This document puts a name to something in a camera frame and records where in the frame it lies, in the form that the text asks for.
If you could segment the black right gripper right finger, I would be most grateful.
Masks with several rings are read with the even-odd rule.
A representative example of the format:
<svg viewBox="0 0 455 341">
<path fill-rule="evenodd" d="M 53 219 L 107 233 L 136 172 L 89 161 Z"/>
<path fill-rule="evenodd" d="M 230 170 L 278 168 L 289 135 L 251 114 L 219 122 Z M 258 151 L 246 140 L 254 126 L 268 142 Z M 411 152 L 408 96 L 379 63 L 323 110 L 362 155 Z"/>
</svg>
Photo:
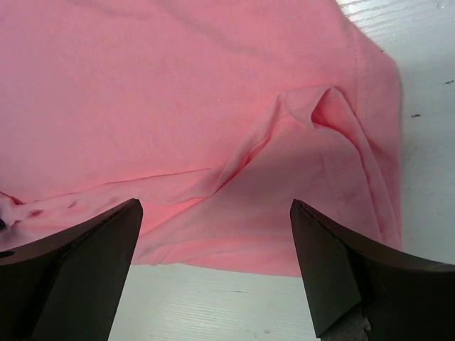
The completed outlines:
<svg viewBox="0 0 455 341">
<path fill-rule="evenodd" d="M 299 200 L 290 218 L 318 339 L 454 339 L 453 265 L 376 242 Z"/>
</svg>

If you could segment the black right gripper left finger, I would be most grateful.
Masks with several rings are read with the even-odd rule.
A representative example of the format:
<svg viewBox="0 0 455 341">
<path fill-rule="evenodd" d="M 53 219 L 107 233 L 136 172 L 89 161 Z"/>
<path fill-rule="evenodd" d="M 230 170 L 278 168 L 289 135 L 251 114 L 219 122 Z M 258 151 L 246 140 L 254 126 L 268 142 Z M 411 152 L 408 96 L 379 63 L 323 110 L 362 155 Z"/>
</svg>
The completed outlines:
<svg viewBox="0 0 455 341">
<path fill-rule="evenodd" d="M 2 340 L 108 340 L 143 217 L 131 199 L 1 252 Z"/>
</svg>

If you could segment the pink t-shirt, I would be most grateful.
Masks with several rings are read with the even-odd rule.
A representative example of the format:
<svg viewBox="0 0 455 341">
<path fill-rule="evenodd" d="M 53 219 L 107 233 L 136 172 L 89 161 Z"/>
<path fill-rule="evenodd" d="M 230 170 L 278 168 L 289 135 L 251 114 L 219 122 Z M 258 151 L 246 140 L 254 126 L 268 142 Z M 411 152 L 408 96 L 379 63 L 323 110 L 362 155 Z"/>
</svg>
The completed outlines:
<svg viewBox="0 0 455 341">
<path fill-rule="evenodd" d="M 130 198 L 136 264 L 298 276 L 295 199 L 400 248 L 400 105 L 335 1 L 2 1 L 1 248 Z"/>
</svg>

